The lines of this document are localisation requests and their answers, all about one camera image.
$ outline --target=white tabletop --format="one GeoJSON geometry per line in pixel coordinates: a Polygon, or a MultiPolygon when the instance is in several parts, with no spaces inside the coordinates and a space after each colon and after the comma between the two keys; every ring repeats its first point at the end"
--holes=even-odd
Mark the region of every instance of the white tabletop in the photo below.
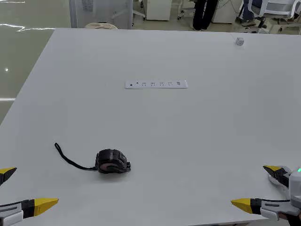
{"type": "Polygon", "coordinates": [[[0,126],[1,203],[58,197],[23,226],[188,226],[262,219],[231,205],[281,199],[262,165],[301,159],[300,36],[58,29],[0,126]],[[235,37],[244,37],[242,47],[235,37]],[[126,80],[188,89],[124,89],[126,80]],[[93,166],[105,148],[132,163],[93,166]]]}

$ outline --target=reflective floor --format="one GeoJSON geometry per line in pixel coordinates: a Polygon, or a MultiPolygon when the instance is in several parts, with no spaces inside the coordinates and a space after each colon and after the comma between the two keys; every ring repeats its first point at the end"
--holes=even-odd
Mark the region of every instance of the reflective floor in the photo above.
{"type": "Polygon", "coordinates": [[[67,0],[0,0],[0,123],[54,27],[70,27],[67,0]]]}

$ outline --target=chair leg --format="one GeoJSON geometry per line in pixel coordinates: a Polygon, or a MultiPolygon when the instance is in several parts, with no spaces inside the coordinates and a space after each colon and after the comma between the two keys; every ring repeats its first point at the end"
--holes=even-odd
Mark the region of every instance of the chair leg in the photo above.
{"type": "Polygon", "coordinates": [[[269,29],[269,34],[271,33],[271,31],[273,30],[273,28],[274,28],[274,24],[271,26],[271,28],[269,29]]]}
{"type": "Polygon", "coordinates": [[[140,13],[140,12],[138,12],[138,11],[136,11],[136,10],[133,10],[133,14],[136,14],[136,15],[138,15],[138,16],[142,16],[143,18],[145,18],[145,14],[140,13]]]}
{"type": "Polygon", "coordinates": [[[183,3],[184,3],[184,0],[181,0],[181,1],[180,1],[180,4],[179,4],[179,7],[178,7],[178,19],[181,19],[181,17],[182,17],[182,7],[183,7],[183,3]]]}

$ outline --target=legs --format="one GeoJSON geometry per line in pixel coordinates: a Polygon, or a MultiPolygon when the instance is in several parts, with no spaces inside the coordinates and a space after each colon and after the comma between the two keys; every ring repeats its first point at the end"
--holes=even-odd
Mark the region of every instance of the legs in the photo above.
{"type": "Polygon", "coordinates": [[[244,0],[244,12],[243,12],[243,19],[244,20],[253,20],[254,14],[248,10],[249,0],[244,0]]]}
{"type": "Polygon", "coordinates": [[[197,31],[204,29],[210,25],[211,19],[215,12],[218,0],[198,0],[195,5],[195,14],[193,17],[193,27],[197,31]]]}
{"type": "Polygon", "coordinates": [[[195,4],[195,13],[193,17],[193,27],[197,31],[202,29],[203,14],[206,0],[198,0],[195,4]]]}
{"type": "Polygon", "coordinates": [[[210,25],[212,17],[214,15],[216,5],[218,0],[208,0],[206,9],[203,16],[203,23],[202,23],[202,29],[206,30],[207,27],[210,25]]]}
{"type": "MultiPolygon", "coordinates": [[[[249,11],[248,9],[249,0],[244,0],[244,13],[243,13],[243,19],[244,20],[254,20],[254,14],[249,11]]],[[[262,0],[253,0],[252,5],[261,7],[262,0]]]]}

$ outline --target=power socket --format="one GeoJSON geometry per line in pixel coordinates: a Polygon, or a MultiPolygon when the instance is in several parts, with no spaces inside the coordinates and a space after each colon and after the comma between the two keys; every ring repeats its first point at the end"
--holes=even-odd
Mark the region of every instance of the power socket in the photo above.
{"type": "Polygon", "coordinates": [[[187,89],[186,80],[174,81],[153,81],[153,80],[134,80],[125,82],[126,89],[187,89]]]}

